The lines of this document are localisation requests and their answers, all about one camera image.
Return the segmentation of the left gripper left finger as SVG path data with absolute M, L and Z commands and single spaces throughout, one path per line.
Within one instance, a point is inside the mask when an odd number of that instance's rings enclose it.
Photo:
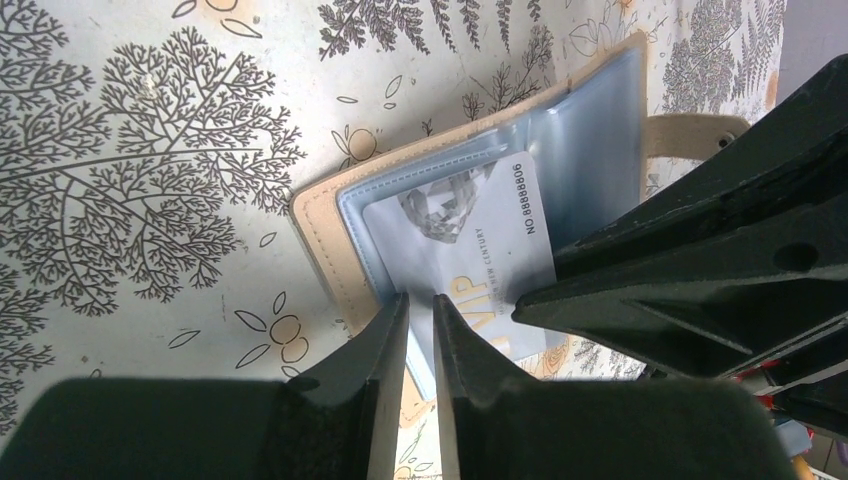
M 71 379 L 1 456 L 5 479 L 389 479 L 409 300 L 288 381 Z

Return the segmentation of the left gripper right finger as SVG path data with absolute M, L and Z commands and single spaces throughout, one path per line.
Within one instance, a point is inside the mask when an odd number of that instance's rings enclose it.
M 791 479 L 762 405 L 716 380 L 543 381 L 433 299 L 447 479 Z

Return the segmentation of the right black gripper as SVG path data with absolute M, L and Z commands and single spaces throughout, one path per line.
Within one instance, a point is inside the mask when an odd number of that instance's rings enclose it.
M 772 413 L 845 441 L 846 57 L 555 264 L 516 322 L 673 375 L 736 375 Z

